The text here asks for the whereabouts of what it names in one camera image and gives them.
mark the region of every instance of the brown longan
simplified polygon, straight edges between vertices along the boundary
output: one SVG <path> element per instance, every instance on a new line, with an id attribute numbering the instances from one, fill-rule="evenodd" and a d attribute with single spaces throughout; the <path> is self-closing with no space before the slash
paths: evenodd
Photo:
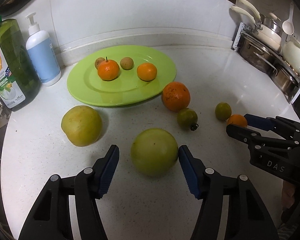
<path id="1" fill-rule="evenodd" d="M 133 68 L 134 62 L 133 59 L 130 57 L 124 57 L 121 61 L 120 61 L 120 66 L 124 69 L 124 70 L 130 70 Z"/>
<path id="2" fill-rule="evenodd" d="M 98 69 L 98 66 L 100 65 L 101 62 L 105 61 L 106 59 L 103 57 L 98 57 L 96 59 L 96 61 L 94 62 L 94 66 L 96 67 L 96 69 Z"/>

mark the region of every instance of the white countertop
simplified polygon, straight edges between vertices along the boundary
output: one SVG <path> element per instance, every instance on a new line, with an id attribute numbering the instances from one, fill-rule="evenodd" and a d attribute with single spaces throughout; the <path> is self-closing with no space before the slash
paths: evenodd
<path id="1" fill-rule="evenodd" d="M 226 124 L 214 115 L 216 104 L 228 102 L 233 113 L 263 117 L 280 115 L 299 121 L 270 78 L 229 49 L 199 46 L 158 48 L 177 66 L 176 81 L 191 93 L 189 107 L 199 116 L 195 132 L 182 131 L 176 114 L 166 109 L 159 96 L 136 105 L 97 108 L 104 122 L 102 137 L 88 147 L 76 147 L 61 130 L 61 119 L 72 107 L 66 79 L 72 67 L 51 87 L 42 87 L 32 103 L 13 112 L 3 145 L 1 187 L 10 229 L 18 238 L 23 223 L 42 187 L 52 174 L 74 176 L 103 157 L 111 144 L 120 149 L 120 160 L 108 194 L 97 200 L 108 239 L 190 239 L 201 201 L 190 194 L 179 162 L 161 179 L 136 172 L 130 147 L 143 130 L 169 131 L 178 145 L 188 145 L 196 158 L 220 174 L 246 174 L 265 202 L 276 225 L 281 215 L 282 181 L 249 164 L 249 151 L 226 134 Z M 226 209 L 221 234 L 225 230 Z M 74 197 L 70 197 L 74 239 L 80 239 Z"/>

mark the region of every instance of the dish soap bottle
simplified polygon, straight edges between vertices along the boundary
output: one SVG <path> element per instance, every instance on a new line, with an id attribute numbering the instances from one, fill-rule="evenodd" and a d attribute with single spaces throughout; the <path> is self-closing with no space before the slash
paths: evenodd
<path id="1" fill-rule="evenodd" d="M 15 19 L 0 16 L 0 97 L 8 108 L 17 111 L 29 104 L 40 89 Z"/>

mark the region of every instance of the green plate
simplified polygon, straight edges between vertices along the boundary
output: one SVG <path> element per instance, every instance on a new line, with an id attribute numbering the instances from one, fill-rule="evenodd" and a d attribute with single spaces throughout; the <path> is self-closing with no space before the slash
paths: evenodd
<path id="1" fill-rule="evenodd" d="M 124 57 L 131 57 L 134 67 L 124 70 L 112 81 L 103 81 L 95 69 L 99 57 L 108 57 L 118 64 Z M 145 82 L 138 78 L 137 67 L 150 62 L 157 67 L 157 77 Z M 164 53 L 143 46 L 124 45 L 99 50 L 81 60 L 70 72 L 67 86 L 77 100 L 93 106 L 123 106 L 151 98 L 162 92 L 177 74 L 173 61 Z"/>

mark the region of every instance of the white kettle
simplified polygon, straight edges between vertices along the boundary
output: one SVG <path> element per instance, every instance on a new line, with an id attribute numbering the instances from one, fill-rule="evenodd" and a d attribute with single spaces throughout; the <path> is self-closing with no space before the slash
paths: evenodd
<path id="1" fill-rule="evenodd" d="M 282 48 L 283 58 L 300 75 L 300 42 L 290 36 Z"/>

